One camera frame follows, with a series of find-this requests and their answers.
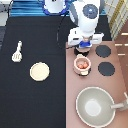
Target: wall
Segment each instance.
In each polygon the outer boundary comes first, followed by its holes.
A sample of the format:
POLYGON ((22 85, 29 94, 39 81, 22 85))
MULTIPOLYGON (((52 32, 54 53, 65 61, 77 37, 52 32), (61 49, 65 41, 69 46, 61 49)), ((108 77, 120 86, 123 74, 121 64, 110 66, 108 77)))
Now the wall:
POLYGON ((115 40, 128 19, 128 0, 107 0, 105 11, 108 16, 111 37, 115 40))

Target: cable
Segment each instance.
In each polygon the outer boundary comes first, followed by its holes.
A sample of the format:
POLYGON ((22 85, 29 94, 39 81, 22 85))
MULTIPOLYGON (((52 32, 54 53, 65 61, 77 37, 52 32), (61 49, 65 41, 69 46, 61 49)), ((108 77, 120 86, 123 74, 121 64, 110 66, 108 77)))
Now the cable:
POLYGON ((9 3, 9 6, 8 6, 8 10, 7 10, 8 17, 9 17, 9 10, 11 10, 11 9, 10 9, 10 5, 11 5, 12 1, 13 1, 13 0, 11 0, 11 2, 9 3))
POLYGON ((64 18, 66 17, 66 15, 67 15, 68 13, 69 13, 69 12, 66 12, 65 15, 63 16, 63 18, 61 19, 60 24, 59 24, 59 26, 58 26, 58 30, 57 30, 57 44, 58 44, 58 46, 59 46, 60 49, 64 49, 64 50, 65 50, 65 49, 70 49, 70 48, 73 48, 73 47, 77 46, 77 45, 74 45, 74 46, 71 46, 71 47, 62 48, 62 47, 60 46, 60 44, 59 44, 59 41, 58 41, 58 40, 59 40, 58 37, 59 37, 59 31, 60 31, 61 24, 62 24, 64 18))

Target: burner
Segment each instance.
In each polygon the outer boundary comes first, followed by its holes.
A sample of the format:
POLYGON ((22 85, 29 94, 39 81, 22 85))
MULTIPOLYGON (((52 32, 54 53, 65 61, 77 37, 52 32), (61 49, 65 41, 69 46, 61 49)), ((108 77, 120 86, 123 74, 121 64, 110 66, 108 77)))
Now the burner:
POLYGON ((96 48, 96 54, 100 57, 108 57, 111 54, 111 49, 106 45, 99 45, 96 48))
POLYGON ((115 72, 114 66, 109 62, 101 62, 98 70, 103 76, 112 76, 115 72))

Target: black base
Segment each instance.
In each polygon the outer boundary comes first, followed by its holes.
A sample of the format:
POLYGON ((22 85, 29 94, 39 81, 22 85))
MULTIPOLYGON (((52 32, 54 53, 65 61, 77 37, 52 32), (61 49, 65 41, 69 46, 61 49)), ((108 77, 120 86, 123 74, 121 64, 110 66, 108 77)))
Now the black base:
POLYGON ((87 56, 89 54, 89 51, 88 52, 79 52, 76 48, 74 49, 74 54, 77 56, 78 54, 82 54, 83 56, 87 56))
POLYGON ((91 68, 89 69, 89 71, 88 71, 88 74, 87 74, 87 75, 81 75, 81 74, 79 74, 79 76, 88 76, 88 75, 90 74, 90 72, 91 72, 91 68))

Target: ceramic bowl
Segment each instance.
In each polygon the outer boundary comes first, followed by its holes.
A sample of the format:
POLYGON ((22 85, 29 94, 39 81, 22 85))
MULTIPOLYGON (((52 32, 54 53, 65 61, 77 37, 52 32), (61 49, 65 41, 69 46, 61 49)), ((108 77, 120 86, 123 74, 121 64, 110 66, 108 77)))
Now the ceramic bowl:
POLYGON ((109 125, 115 117, 111 109, 114 100, 108 92, 99 87, 88 87, 82 90, 76 99, 76 111, 80 119, 94 128, 109 125))
POLYGON ((90 68, 91 68, 91 61, 87 57, 83 56, 82 54, 78 54, 76 59, 74 60, 74 71, 77 74, 84 76, 84 75, 88 75, 90 68), (88 64, 87 68, 80 69, 77 67, 78 64, 82 64, 84 62, 88 64))

